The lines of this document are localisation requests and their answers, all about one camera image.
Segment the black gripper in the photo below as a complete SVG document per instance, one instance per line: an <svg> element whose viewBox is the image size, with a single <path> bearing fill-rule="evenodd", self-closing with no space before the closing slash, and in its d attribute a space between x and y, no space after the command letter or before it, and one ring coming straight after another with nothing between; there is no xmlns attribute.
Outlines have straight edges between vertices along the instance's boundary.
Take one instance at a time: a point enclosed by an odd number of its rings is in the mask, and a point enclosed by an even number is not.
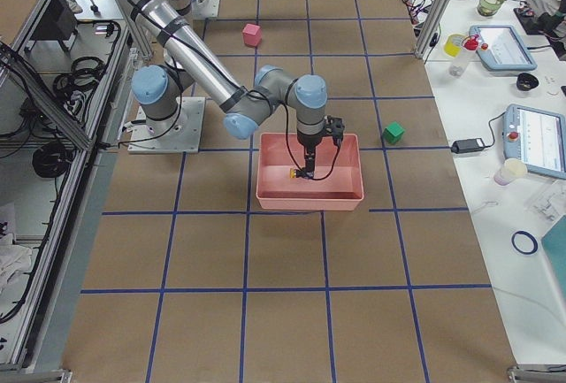
<svg viewBox="0 0 566 383"><path fill-rule="evenodd" d="M316 149L322 142L322 134L298 134L297 141L303 146L304 167L302 168L303 178L314 178L316 167Z"/></svg>

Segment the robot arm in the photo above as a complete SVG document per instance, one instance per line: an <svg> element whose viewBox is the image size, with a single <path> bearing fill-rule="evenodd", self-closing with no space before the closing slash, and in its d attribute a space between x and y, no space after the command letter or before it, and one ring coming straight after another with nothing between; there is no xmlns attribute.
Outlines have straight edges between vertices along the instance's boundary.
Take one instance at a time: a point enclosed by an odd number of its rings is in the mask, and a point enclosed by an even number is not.
<svg viewBox="0 0 566 383"><path fill-rule="evenodd" d="M312 179L316 147L328 134L325 116L325 80L312 74L295 78L283 69L266 65L246 89L229 73L187 21L194 0L117 0L130 21L148 30L224 112L224 126L237 139L249 138L276 109L295 110L297 139L304 149L298 175Z"/></svg>

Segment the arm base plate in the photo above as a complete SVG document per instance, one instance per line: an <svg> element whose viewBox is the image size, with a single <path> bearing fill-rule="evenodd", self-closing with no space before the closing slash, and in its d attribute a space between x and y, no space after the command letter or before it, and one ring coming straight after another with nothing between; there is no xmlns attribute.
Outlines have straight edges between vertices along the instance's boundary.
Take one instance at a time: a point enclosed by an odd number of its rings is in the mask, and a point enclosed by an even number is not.
<svg viewBox="0 0 566 383"><path fill-rule="evenodd" d="M191 0L190 15L193 19L215 19L219 6L220 0Z"/></svg>
<svg viewBox="0 0 566 383"><path fill-rule="evenodd" d="M146 117L139 106L127 150L131 154L197 153L200 147L206 100L204 97L178 97L180 111L164 121Z"/></svg>

